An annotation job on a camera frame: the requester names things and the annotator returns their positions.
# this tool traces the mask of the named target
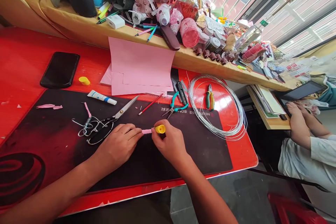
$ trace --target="smartphone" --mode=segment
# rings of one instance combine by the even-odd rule
[[[40,85],[49,89],[63,89],[72,85],[80,56],[78,54],[55,52]]]

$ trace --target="floor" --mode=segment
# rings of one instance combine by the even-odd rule
[[[209,181],[230,207],[239,224],[279,223],[268,202],[268,192],[293,200],[298,198],[298,193],[290,182],[248,170]],[[174,224],[198,223],[187,186],[172,189],[170,215]]]

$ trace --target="person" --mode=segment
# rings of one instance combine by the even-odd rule
[[[282,142],[279,171],[336,193],[336,135],[300,103],[288,102],[286,106],[292,115],[291,136]]]
[[[187,153],[182,132],[167,120],[162,140],[152,128],[152,140],[186,182],[199,223],[236,224],[235,216]],[[99,180],[122,166],[143,136],[133,124],[119,124],[96,152],[69,173],[0,215],[0,223],[51,223]]]

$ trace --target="red chair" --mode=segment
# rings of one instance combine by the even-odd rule
[[[296,223],[300,224],[328,224],[328,222],[317,213],[303,207],[301,204],[291,201],[280,195],[269,193],[268,200],[278,210],[282,224],[290,224],[286,211],[295,214]]]

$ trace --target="coiled wire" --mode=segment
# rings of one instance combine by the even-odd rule
[[[196,87],[196,89],[194,90],[194,85],[195,85],[196,81],[198,81],[199,79],[203,79],[203,78],[211,79],[212,81],[209,81],[209,80],[204,81],[204,82],[200,83]],[[238,122],[237,122],[236,125],[229,125],[229,126],[231,126],[231,129],[229,131],[223,131],[223,130],[218,129],[215,126],[213,126],[210,123],[210,121],[208,120],[205,113],[203,113],[204,116],[201,114],[201,110],[203,110],[203,109],[200,108],[198,110],[196,108],[195,101],[194,101],[195,92],[196,92],[197,88],[205,82],[214,82],[214,83],[217,83],[217,84],[221,85],[223,88],[225,88],[229,92],[229,94],[231,95],[232,99],[235,102],[235,105],[236,105],[236,108],[237,108],[237,113],[238,113]],[[219,79],[219,78],[211,76],[211,75],[198,75],[194,79],[189,81],[188,94],[189,94],[191,106],[192,106],[196,116],[205,125],[205,127],[207,127],[212,133],[214,133],[218,137],[220,137],[222,139],[225,139],[227,141],[238,141],[245,135],[246,128],[247,128],[247,119],[246,119],[246,115],[245,115],[245,111],[243,109],[243,106],[240,103],[236,94],[232,91],[231,88],[229,88],[225,84],[225,82],[222,79]]]

